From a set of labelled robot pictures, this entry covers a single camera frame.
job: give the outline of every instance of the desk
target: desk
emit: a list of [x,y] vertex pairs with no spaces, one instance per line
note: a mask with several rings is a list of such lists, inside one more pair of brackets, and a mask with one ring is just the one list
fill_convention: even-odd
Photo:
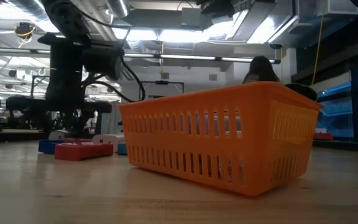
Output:
[[0,223],[358,223],[358,152],[314,149],[306,175],[257,198],[138,169],[0,144]]

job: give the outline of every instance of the person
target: person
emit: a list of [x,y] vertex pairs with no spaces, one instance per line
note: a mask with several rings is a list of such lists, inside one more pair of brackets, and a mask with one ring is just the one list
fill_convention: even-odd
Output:
[[264,56],[254,57],[249,65],[249,72],[242,84],[252,82],[281,82],[276,76],[272,63]]
[[[257,56],[252,59],[249,65],[249,72],[242,81],[242,84],[252,82],[280,82],[276,73],[273,70],[273,65],[269,59],[264,56]],[[317,93],[310,87],[298,83],[290,83],[285,85],[287,88],[313,100],[317,100]]]

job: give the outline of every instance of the dark hair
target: dark hair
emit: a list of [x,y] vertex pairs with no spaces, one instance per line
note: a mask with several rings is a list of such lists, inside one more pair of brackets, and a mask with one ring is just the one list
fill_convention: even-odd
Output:
[[264,56],[254,57],[249,65],[249,72],[247,75],[253,74],[259,76],[259,81],[280,81],[274,73],[272,63]]

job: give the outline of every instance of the orange plastic basket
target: orange plastic basket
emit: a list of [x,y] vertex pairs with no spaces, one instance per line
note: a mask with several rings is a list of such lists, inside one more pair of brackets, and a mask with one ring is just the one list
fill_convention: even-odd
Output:
[[122,105],[129,162],[245,195],[306,172],[322,107],[257,82]]

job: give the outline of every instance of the wooden tabletop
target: wooden tabletop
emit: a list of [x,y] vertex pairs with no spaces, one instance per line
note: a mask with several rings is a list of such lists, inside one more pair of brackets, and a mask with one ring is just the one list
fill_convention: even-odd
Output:
[[358,223],[358,152],[314,149],[306,175],[257,198],[132,167],[0,144],[0,223]]

